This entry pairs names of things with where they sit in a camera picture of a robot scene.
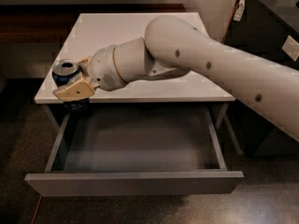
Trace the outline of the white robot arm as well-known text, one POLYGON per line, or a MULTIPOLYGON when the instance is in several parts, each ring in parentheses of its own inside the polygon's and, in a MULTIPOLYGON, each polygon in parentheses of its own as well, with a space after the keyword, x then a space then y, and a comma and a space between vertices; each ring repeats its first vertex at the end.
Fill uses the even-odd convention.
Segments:
POLYGON ((238 101, 299 138, 298 71, 234 49, 173 16, 149 22, 135 40, 99 49, 80 62, 63 59, 52 67, 63 102, 88 99, 96 89, 114 91, 137 80, 202 75, 238 101))

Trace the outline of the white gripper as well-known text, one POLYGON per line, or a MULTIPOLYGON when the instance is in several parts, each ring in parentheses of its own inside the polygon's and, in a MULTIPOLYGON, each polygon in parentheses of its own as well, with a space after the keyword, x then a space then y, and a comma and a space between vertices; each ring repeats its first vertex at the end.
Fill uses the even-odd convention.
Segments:
POLYGON ((92 97, 97 85, 104 91, 114 91, 125 87, 127 83, 119 75, 114 62, 115 48, 116 46, 112 45, 99 49, 92 57, 78 61, 86 77, 72 78, 66 85, 56 89, 53 94, 63 102, 72 102, 92 97))

